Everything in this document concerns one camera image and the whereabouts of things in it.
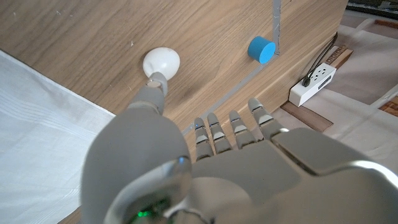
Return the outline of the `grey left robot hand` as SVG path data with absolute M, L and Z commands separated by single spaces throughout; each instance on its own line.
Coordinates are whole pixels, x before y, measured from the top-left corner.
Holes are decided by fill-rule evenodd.
M 328 136 L 285 129 L 252 98 L 263 138 L 232 111 L 238 148 L 215 115 L 195 120 L 190 157 L 162 115 L 167 81 L 153 73 L 91 144 L 83 223 L 396 223 L 397 176 Z

